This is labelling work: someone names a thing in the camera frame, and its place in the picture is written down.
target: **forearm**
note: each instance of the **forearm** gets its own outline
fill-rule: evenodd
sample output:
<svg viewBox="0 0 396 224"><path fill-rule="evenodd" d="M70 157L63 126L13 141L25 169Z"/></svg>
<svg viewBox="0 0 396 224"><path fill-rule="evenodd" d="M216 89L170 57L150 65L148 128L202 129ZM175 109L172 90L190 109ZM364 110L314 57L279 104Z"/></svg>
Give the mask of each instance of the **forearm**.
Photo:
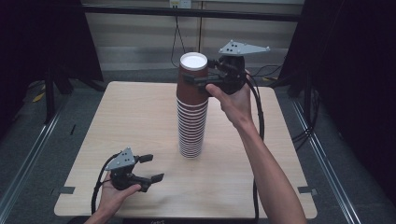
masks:
<svg viewBox="0 0 396 224"><path fill-rule="evenodd" d="M97 211L84 224L104 224L111 219L111 215L105 212Z"/></svg>
<svg viewBox="0 0 396 224"><path fill-rule="evenodd" d="M252 121L235 126L244 144L262 206L271 223L306 223L289 180L260 138Z"/></svg>

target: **black curtain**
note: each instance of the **black curtain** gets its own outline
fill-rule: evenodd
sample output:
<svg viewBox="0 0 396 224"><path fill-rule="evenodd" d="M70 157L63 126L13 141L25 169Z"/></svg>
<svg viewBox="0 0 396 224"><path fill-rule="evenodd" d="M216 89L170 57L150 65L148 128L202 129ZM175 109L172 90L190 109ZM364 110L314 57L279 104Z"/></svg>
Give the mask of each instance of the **black curtain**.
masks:
<svg viewBox="0 0 396 224"><path fill-rule="evenodd" d="M103 81L84 13L46 4L73 1L3 1L0 6L0 136L22 106L27 87L51 68L58 88L68 78Z"/></svg>
<svg viewBox="0 0 396 224"><path fill-rule="evenodd" d="M396 2L336 2L305 1L280 78L294 77L295 95L311 76L339 132L396 204Z"/></svg>

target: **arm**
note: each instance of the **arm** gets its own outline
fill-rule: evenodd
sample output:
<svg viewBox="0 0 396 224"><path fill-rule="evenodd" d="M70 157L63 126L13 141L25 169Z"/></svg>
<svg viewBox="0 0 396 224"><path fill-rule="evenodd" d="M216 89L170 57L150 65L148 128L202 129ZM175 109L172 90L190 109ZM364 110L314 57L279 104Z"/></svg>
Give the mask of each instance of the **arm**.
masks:
<svg viewBox="0 0 396 224"><path fill-rule="evenodd" d="M120 209L123 201L130 195L140 190L140 185L132 185L125 190L117 190L110 181L110 172L107 173L105 183L102 186L102 196L99 207L95 213L85 222L85 224L106 223Z"/></svg>
<svg viewBox="0 0 396 224"><path fill-rule="evenodd" d="M242 139L262 207L271 223L306 223L294 189L254 126L248 85L233 95L225 94L212 84L208 84L206 90L220 101L221 109Z"/></svg>

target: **left hand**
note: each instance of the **left hand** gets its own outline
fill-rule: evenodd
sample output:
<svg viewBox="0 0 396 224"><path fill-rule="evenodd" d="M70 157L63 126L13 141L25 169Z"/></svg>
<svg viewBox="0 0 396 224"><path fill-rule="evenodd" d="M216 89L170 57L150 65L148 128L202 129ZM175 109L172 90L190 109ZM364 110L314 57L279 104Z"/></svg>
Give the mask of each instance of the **left hand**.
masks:
<svg viewBox="0 0 396 224"><path fill-rule="evenodd" d="M123 201L141 189L140 185L132 185L125 190L117 190L111 184L110 172L107 172L105 183L102 186L102 196L97 212L113 217L120 209Z"/></svg>

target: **stack of paper cups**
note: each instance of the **stack of paper cups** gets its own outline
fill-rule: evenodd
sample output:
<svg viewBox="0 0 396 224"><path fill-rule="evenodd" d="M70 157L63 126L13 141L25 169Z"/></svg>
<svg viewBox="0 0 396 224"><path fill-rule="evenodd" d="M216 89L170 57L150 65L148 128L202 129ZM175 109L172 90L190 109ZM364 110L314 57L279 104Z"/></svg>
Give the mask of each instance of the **stack of paper cups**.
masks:
<svg viewBox="0 0 396 224"><path fill-rule="evenodd" d="M177 82L178 148L186 158L201 154L204 142L208 95L184 81L184 74L207 77L207 58L191 52L180 58Z"/></svg>

